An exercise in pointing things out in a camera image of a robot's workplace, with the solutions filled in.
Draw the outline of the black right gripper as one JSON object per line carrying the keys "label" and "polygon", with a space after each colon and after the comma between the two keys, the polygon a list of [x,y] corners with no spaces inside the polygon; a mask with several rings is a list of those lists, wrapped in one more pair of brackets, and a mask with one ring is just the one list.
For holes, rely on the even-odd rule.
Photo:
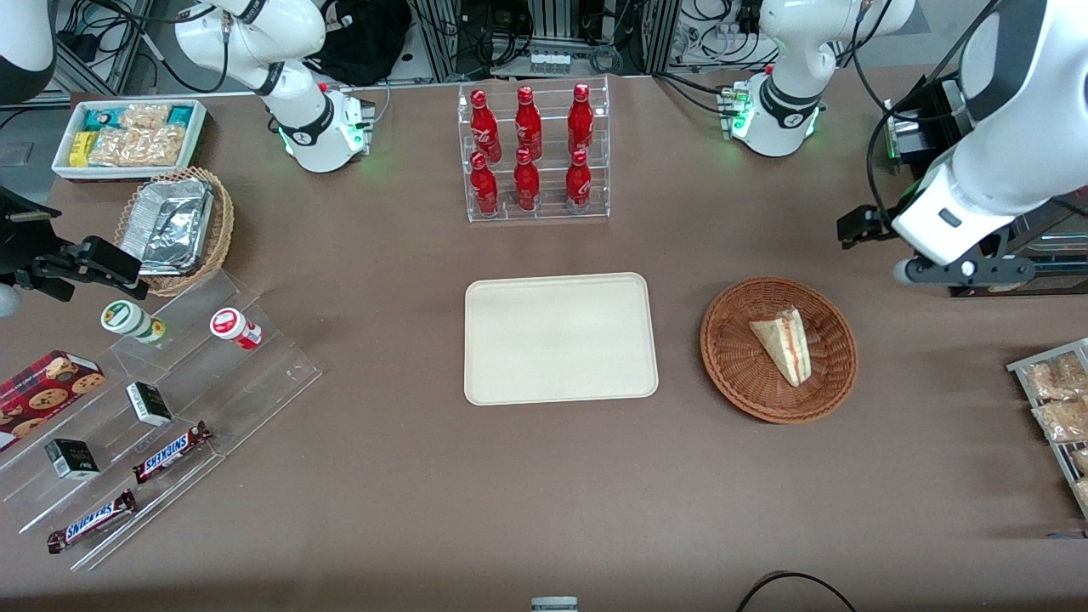
{"label": "black right gripper", "polygon": [[106,284],[135,301],[147,298],[150,286],[139,278],[141,262],[100,236],[87,236],[82,244],[58,237],[52,220],[60,213],[30,199],[1,189],[1,283],[3,295],[18,298],[18,289],[39,291],[67,303],[75,287],[70,276],[87,268],[109,276]]}

